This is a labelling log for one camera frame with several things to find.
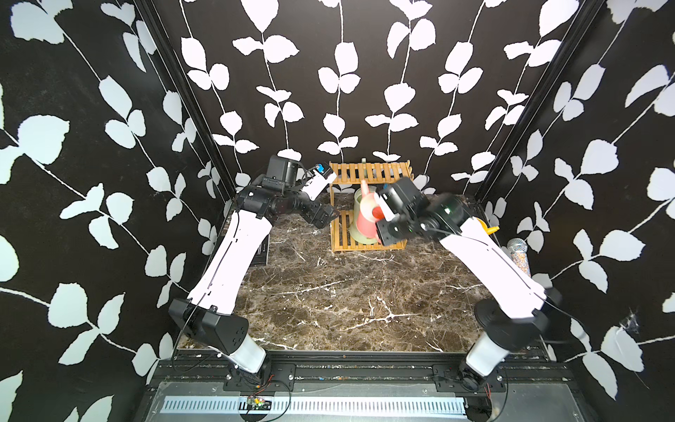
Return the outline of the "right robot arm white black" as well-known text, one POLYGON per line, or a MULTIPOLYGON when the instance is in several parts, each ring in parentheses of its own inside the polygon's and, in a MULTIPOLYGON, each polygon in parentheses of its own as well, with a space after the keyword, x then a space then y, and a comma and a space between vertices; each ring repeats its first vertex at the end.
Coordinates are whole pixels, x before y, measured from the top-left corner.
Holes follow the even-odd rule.
POLYGON ((491 297, 475 306, 483 332, 458 369, 466 389, 477 390, 509 353, 529 346, 548 328, 544 311, 560 302, 490 238, 476 211, 452 193, 429 200, 408 178, 375 195, 383 218, 376 223, 385 245, 414 236, 441 244, 487 288, 491 297))

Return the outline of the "green watering can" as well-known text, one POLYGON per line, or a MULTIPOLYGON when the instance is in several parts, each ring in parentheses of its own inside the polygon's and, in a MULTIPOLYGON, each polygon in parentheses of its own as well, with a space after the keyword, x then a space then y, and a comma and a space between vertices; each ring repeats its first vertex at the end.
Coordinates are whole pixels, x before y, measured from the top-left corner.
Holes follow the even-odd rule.
POLYGON ((376 222, 373 217, 363 216, 361 212, 362 190, 354 194, 353 218, 349 226, 351 238, 359 244, 377 244, 376 222))

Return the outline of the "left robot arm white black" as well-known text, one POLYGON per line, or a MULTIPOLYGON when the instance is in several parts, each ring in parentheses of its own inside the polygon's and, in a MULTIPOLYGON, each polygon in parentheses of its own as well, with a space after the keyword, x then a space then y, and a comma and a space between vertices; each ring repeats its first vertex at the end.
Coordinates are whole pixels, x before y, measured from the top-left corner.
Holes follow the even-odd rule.
POLYGON ((175 299, 170 316, 188 338, 223 353, 236 367, 258 375, 266 351, 249 335, 249 322, 234 315, 236 300, 258 248, 279 216, 298 214, 323 229, 339 217, 318 196, 336 179, 327 164, 299 176, 298 161, 273 156, 264 174, 253 179, 233 200, 228 230, 205 273, 185 299, 175 299))

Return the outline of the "wooden slatted shelf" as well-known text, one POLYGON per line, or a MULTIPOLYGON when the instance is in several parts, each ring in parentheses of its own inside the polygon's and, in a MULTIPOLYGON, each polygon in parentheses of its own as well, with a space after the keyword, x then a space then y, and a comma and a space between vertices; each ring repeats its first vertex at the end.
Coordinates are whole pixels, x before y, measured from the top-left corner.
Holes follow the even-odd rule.
POLYGON ((339 217, 330 223, 330 242, 333 252, 344 251, 395 251, 404 250, 406 240, 385 246, 379 242, 376 223, 380 212, 373 212, 378 205, 375 202, 377 187, 385 187, 399 179, 412 179, 410 162, 397 163, 330 163, 337 177, 330 183, 330 205, 339 211, 339 217), (340 209, 335 204, 336 188, 342 185, 359 185, 353 195, 352 207, 340 209))

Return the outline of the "pink watering can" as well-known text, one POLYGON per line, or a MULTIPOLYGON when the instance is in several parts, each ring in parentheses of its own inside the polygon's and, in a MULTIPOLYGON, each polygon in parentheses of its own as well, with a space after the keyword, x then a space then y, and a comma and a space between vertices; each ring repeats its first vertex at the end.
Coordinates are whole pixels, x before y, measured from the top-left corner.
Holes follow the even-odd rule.
POLYGON ((360 244, 381 244, 376 223, 384 218, 384 214, 378 199, 375 188, 362 179, 360 189, 354 195, 353 222, 349 228, 352 238, 360 244))

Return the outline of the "yellow watering can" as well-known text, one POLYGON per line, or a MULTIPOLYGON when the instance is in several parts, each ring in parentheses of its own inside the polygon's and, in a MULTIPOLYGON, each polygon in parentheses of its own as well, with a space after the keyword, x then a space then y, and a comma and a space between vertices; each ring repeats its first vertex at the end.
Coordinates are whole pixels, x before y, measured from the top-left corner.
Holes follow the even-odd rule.
POLYGON ((490 236, 492 234, 495 234, 497 231, 500 230, 499 226, 489 226, 481 218, 475 217, 475 220, 478 221, 478 223, 480 223, 481 227, 483 228, 483 230, 486 232, 486 234, 488 236, 490 236))

